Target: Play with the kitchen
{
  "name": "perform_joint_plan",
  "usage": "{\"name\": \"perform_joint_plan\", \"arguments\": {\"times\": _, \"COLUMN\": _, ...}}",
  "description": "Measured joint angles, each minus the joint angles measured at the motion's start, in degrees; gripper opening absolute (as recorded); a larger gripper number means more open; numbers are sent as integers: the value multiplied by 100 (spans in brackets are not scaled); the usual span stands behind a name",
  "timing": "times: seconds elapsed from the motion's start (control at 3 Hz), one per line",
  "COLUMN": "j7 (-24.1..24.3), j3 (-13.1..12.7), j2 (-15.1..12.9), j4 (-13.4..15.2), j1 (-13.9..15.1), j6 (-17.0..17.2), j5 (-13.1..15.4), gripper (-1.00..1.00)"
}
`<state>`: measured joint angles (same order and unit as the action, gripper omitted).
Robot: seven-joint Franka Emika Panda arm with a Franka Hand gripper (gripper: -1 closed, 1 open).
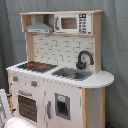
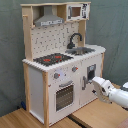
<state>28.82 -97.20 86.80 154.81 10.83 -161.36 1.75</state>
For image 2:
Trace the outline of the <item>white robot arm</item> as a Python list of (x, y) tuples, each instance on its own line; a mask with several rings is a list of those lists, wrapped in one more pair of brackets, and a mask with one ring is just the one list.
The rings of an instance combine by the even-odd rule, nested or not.
[(128, 111), (128, 82), (119, 89), (115, 88), (109, 80), (101, 77), (94, 77), (92, 83), (94, 85), (93, 93), (100, 101), (109, 104), (114, 102)]

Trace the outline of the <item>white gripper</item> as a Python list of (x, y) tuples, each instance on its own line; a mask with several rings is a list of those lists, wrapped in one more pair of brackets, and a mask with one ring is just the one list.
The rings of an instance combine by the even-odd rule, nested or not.
[(93, 93), (99, 98), (99, 100), (102, 102), (109, 102), (109, 94), (114, 89), (111, 82), (95, 76), (92, 79), (92, 83), (94, 85)]

